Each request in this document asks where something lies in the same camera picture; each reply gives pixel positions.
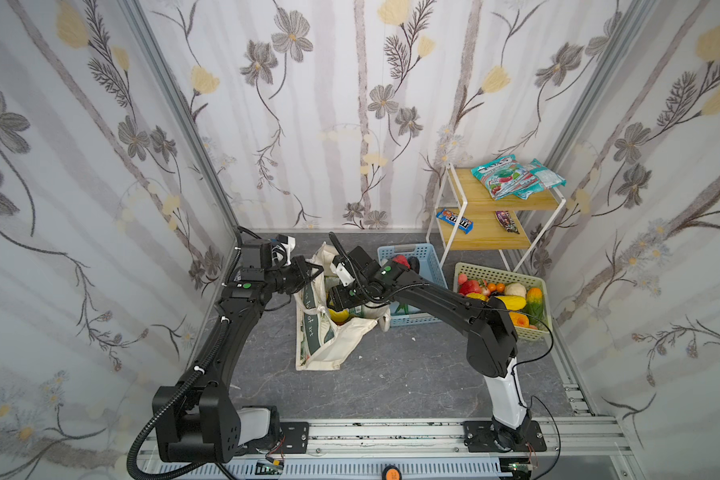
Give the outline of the yellow squash toy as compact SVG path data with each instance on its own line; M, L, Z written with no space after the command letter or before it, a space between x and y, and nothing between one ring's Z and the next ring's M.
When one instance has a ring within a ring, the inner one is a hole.
M349 309L344 310L333 310L328 309L330 320L336 325L344 325L352 318L352 314Z

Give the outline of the canvas tote bag floral print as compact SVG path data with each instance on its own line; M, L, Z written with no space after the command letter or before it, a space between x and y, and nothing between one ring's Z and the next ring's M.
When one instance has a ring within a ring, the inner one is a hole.
M387 330L390 308L361 305L345 310L328 307L328 293L341 284L331 271L337 250L324 243L309 259L324 272L294 295L296 302L296 356L298 371L334 371L348 359L363 337L376 327Z

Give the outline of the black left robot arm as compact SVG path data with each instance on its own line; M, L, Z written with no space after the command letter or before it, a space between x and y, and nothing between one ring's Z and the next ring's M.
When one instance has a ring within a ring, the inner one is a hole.
M216 325L197 358L173 386L158 389L148 431L160 459L171 463L225 463L247 440L229 386L243 347L275 294L294 294L312 280L301 255L287 266L235 272L215 305Z

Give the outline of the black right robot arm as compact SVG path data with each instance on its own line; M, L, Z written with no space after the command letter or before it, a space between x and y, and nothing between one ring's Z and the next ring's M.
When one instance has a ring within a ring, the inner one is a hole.
M503 301L453 292L423 278L408 260L390 259L380 264L360 247L350 253L339 252L330 266L339 284L328 291L324 307L341 311L407 304L462 334L467 362L484 377L489 390L492 443L508 452L527 442L532 417L514 377L518 335Z

